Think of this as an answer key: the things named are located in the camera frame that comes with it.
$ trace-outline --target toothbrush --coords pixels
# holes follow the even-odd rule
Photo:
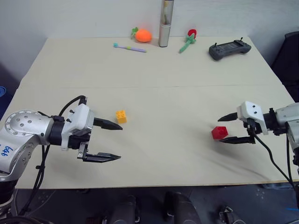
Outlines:
[[[132,48],[132,47],[125,47],[125,46],[119,46],[118,43],[114,43],[113,46],[115,48],[123,48],[123,49],[127,49],[127,50],[134,50],[134,51],[139,51],[139,52],[144,52],[146,53],[146,50],[144,49],[140,49],[140,48]]]

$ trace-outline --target plush carrot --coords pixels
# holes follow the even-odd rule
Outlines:
[[[131,38],[133,37],[139,42],[151,41],[151,33],[145,29],[138,29],[137,27],[132,29]]]

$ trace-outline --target red block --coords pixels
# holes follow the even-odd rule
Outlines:
[[[228,131],[226,130],[226,127],[217,126],[212,131],[213,139],[223,139],[227,135],[228,135]]]

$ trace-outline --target remote controller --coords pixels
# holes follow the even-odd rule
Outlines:
[[[233,42],[223,43],[220,45],[217,45],[217,43],[215,43],[209,48],[209,53],[216,61],[219,61],[224,56],[232,55],[235,53],[246,54],[248,51],[250,51],[251,46],[243,42],[242,39],[243,37],[240,40],[235,40]]]

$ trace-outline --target black cable on floor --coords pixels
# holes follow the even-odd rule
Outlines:
[[[27,224],[42,224],[34,218],[15,216],[10,218],[4,218],[0,220],[0,224],[15,224],[15,223],[27,223]]]
[[[289,179],[293,183],[292,173],[291,173],[291,165],[290,165],[290,143],[289,143],[288,136],[286,137],[286,159],[287,159],[287,164],[288,164]]]
[[[291,181],[288,177],[287,177],[287,175],[281,170],[281,168],[274,162],[274,160],[273,160],[273,155],[272,155],[272,151],[270,150],[270,148],[255,134],[255,133],[253,133],[253,136],[256,138],[256,140],[258,140],[259,141],[259,143],[261,143],[262,144],[262,146],[264,146],[266,149],[267,149],[267,151],[268,151],[268,153],[269,153],[269,156],[270,156],[270,160],[271,160],[271,162],[273,163],[273,165],[279,170],[279,172],[285,177],[285,179],[290,183],[290,185],[294,188],[294,190],[295,190],[295,186],[294,186],[294,183],[293,183],[293,181]]]
[[[72,99],[70,102],[68,102],[63,108],[62,110],[60,111],[59,113],[59,116],[62,116],[62,114],[65,112],[65,110],[73,103],[75,103],[77,100],[80,100],[80,102],[82,101],[83,103],[86,103],[86,97],[81,95],[81,96],[78,96],[74,99]],[[41,115],[43,116],[47,116],[46,114],[42,113],[42,112],[39,112]],[[42,146],[42,162],[41,162],[41,165],[40,166],[37,166],[36,168],[39,169],[38,170],[38,174],[37,174],[37,177],[36,177],[36,182],[34,184],[34,187],[32,189],[32,192],[30,194],[30,197],[27,201],[27,203],[24,205],[24,207],[21,209],[21,211],[19,212],[19,216],[23,216],[25,215],[25,213],[28,211],[28,208],[33,200],[33,198],[35,197],[35,195],[37,194],[42,182],[43,182],[43,176],[44,176],[44,171],[45,171],[45,162],[46,162],[46,158],[47,158],[47,155],[48,155],[48,152],[49,152],[49,149],[50,149],[50,145],[47,146],[46,150],[45,150],[45,146]]]

